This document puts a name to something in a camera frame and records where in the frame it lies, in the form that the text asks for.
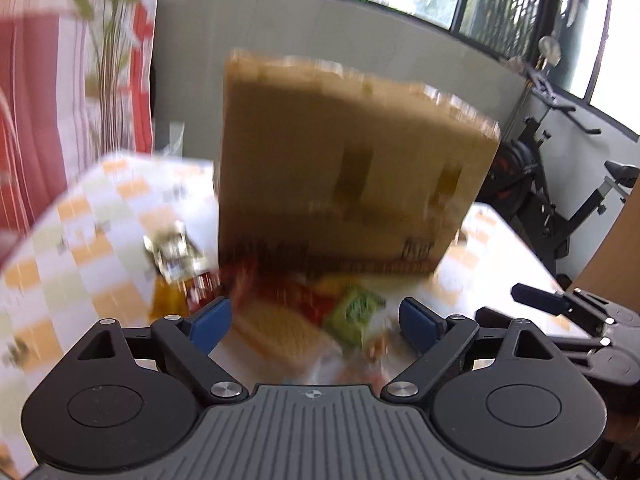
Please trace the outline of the gold foil snack packet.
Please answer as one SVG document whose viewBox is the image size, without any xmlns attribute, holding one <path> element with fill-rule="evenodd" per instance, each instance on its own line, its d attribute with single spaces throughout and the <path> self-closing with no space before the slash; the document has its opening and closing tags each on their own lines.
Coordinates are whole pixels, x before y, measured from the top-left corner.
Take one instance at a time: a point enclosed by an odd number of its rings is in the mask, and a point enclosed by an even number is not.
<svg viewBox="0 0 640 480">
<path fill-rule="evenodd" d="M 190 280 L 210 269 L 206 253 L 188 237 L 186 225 L 181 221 L 146 234 L 143 245 L 156 270 L 168 284 Z"/>
</svg>

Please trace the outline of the amber wrapped candy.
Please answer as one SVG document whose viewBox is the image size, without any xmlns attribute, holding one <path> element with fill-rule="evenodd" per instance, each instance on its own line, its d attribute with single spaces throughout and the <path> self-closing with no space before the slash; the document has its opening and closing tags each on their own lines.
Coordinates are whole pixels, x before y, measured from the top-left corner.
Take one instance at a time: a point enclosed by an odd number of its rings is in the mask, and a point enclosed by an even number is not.
<svg viewBox="0 0 640 480">
<path fill-rule="evenodd" d="M 183 318 L 190 315 L 188 286 L 183 282 L 168 283 L 162 276 L 157 275 L 149 320 L 154 322 L 166 315 L 179 315 Z"/>
</svg>

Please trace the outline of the green snack packet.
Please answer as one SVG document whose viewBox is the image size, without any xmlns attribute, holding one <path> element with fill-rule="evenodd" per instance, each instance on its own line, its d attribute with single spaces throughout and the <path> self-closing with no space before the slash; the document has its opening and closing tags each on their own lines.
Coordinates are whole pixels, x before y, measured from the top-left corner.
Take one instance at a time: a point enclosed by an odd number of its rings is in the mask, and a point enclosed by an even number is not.
<svg viewBox="0 0 640 480">
<path fill-rule="evenodd" d="M 322 328 L 343 348 L 363 346 L 364 335 L 375 313 L 386 300 L 360 286 L 347 286 L 344 296 L 322 320 Z"/>
</svg>

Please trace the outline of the orange snack bag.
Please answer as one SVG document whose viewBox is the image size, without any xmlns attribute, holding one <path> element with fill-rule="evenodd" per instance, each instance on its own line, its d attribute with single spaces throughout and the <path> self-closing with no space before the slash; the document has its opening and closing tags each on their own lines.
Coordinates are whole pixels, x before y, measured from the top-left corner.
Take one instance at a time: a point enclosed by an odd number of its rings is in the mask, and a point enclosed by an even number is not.
<svg viewBox="0 0 640 480">
<path fill-rule="evenodd" d="M 257 351 L 291 370 L 306 370 L 331 353 L 329 338 L 292 308 L 254 300 L 232 314 L 234 329 Z"/>
</svg>

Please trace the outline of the black exercise bike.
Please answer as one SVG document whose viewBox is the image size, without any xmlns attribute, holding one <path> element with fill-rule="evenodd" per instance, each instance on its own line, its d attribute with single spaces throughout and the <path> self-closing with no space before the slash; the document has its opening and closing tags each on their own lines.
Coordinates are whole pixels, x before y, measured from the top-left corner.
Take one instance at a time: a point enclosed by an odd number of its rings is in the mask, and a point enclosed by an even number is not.
<svg viewBox="0 0 640 480">
<path fill-rule="evenodd" d="M 544 36 L 538 48 L 534 62 L 503 61 L 520 85 L 499 120 L 500 145 L 478 198 L 568 286 L 628 202 L 639 164 L 616 153 L 610 130 L 590 124 L 553 87 L 550 72 L 563 59 L 559 41 Z"/>
</svg>

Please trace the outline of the checkered floral tablecloth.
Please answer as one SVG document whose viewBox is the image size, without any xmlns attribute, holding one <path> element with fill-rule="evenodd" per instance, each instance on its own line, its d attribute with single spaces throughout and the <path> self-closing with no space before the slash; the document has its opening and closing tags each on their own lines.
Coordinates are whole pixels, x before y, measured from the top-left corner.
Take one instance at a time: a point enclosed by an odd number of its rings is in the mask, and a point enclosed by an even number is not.
<svg viewBox="0 0 640 480">
<path fill-rule="evenodd" d="M 101 318 L 142 326 L 164 309 L 153 302 L 155 266 L 143 240 L 183 223 L 196 246 L 217 253 L 218 204 L 210 162 L 116 154 L 101 160 L 56 200 L 1 273 L 1 470 L 21 478 L 35 461 L 21 430 L 29 393 Z M 401 300 L 413 297 L 440 315 L 491 307 L 529 318 L 553 335 L 569 335 L 566 318 L 516 304 L 518 283 L 556 292 L 558 283 L 491 208 L 475 205 L 461 237 L 431 276 L 326 274 L 290 276 L 259 287 L 262 298 L 284 292 L 314 321 L 353 288 L 384 306 L 369 324 L 388 333 Z"/>
</svg>

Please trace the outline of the brown cardboard box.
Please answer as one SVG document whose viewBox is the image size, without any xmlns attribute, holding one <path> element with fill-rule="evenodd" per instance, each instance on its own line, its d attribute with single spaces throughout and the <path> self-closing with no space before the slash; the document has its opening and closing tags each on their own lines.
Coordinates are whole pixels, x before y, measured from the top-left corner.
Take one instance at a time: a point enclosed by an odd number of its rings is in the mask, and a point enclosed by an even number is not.
<svg viewBox="0 0 640 480">
<path fill-rule="evenodd" d="M 218 257 L 266 271 L 430 274 L 499 125 L 453 94 L 236 51 L 224 66 Z"/>
</svg>

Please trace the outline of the pink printed backdrop curtain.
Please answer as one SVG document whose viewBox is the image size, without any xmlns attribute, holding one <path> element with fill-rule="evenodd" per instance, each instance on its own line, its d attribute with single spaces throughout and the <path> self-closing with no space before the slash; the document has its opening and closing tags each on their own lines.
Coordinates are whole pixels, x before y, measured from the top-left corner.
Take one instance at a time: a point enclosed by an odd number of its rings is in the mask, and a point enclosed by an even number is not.
<svg viewBox="0 0 640 480">
<path fill-rule="evenodd" d="M 1 255 L 94 162 L 154 148 L 157 0 L 1 0 Z"/>
</svg>

